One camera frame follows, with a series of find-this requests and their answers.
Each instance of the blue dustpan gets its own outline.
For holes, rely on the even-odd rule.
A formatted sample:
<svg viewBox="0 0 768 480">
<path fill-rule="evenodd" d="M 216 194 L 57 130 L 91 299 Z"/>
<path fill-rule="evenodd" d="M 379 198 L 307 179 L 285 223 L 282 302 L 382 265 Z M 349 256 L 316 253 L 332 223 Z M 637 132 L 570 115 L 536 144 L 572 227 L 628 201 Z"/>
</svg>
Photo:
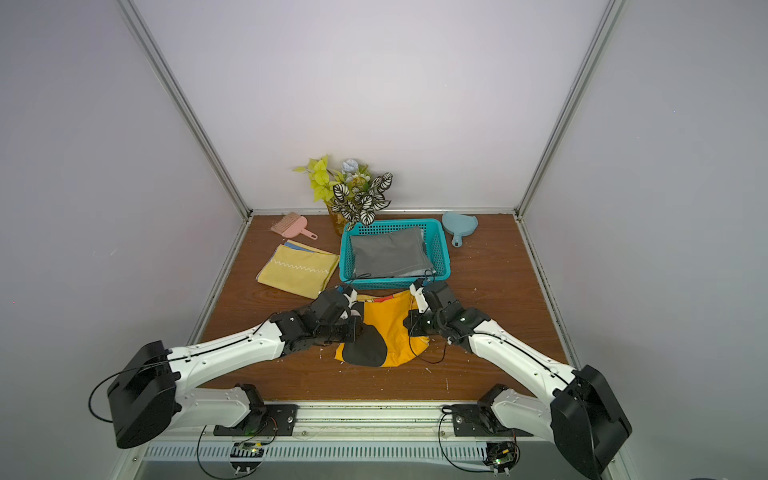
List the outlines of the blue dustpan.
<svg viewBox="0 0 768 480">
<path fill-rule="evenodd" d="M 472 235 L 475 228 L 478 227 L 478 218 L 446 212 L 442 216 L 442 226 L 445 227 L 446 232 L 453 235 L 453 240 L 451 240 L 453 246 L 460 247 L 462 245 L 462 237 Z"/>
</svg>

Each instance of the white wall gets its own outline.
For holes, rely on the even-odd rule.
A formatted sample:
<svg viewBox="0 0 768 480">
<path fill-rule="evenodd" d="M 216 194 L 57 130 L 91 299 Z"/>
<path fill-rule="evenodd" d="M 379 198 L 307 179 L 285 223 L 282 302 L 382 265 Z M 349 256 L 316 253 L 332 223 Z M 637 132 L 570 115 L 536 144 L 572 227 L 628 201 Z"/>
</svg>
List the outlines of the white wall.
<svg viewBox="0 0 768 480">
<path fill-rule="evenodd" d="M 768 3 L 629 2 L 525 220 L 639 478 L 768 478 Z"/>
<path fill-rule="evenodd" d="M 101 480 L 88 393 L 186 343 L 240 218 L 115 2 L 3 2 L 0 65 L 0 476 Z"/>
<path fill-rule="evenodd" d="M 312 207 L 308 157 L 392 207 L 514 207 L 606 0 L 137 0 L 252 208 Z"/>
</svg>

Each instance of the white zigzag stitching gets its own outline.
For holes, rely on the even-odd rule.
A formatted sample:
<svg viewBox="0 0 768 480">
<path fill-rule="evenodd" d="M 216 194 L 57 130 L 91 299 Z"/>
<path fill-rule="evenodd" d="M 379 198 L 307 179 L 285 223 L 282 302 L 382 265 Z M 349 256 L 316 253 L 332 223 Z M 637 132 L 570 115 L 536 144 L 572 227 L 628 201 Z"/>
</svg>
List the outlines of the white zigzag stitching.
<svg viewBox="0 0 768 480">
<path fill-rule="evenodd" d="M 313 273 L 328 273 L 325 270 L 318 270 L 317 268 L 309 268 L 308 266 L 291 265 L 290 263 L 283 263 L 278 260 L 272 260 L 272 261 L 274 263 L 277 263 L 278 265 L 288 266 L 290 268 L 295 268 L 296 270 L 306 270 L 307 272 L 313 272 Z"/>
</svg>

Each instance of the folded yellow cloth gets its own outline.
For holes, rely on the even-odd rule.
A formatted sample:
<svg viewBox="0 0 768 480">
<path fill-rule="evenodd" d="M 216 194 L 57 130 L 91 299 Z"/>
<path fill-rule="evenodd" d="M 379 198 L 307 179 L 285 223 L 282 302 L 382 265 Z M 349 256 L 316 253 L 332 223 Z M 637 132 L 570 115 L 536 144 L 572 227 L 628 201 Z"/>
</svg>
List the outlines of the folded yellow cloth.
<svg viewBox="0 0 768 480">
<path fill-rule="evenodd" d="M 270 261 L 257 275 L 257 282 L 307 298 L 317 298 L 339 265 L 339 256 L 293 240 L 288 240 L 286 245 L 277 246 Z"/>
<path fill-rule="evenodd" d="M 411 310 L 418 309 L 408 290 L 383 298 L 358 295 L 357 300 L 352 314 L 362 317 L 362 333 L 354 342 L 339 345 L 337 360 L 363 366 L 398 366 L 427 350 L 429 337 L 410 337 L 402 324 Z"/>
</svg>

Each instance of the ventilation grille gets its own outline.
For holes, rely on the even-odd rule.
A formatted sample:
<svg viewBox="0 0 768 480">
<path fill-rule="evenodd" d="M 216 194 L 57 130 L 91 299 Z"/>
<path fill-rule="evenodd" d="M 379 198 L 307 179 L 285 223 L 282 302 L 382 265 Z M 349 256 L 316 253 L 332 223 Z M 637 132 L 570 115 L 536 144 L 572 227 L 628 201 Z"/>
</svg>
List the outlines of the ventilation grille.
<svg viewBox="0 0 768 480">
<path fill-rule="evenodd" d="M 197 442 L 152 442 L 144 461 L 195 461 Z M 482 462 L 485 443 L 445 442 L 445 454 L 454 462 Z M 437 442 L 286 442 L 268 445 L 263 452 L 243 452 L 232 442 L 202 442 L 200 459 L 230 461 L 233 458 L 270 462 L 437 462 L 444 463 Z"/>
</svg>

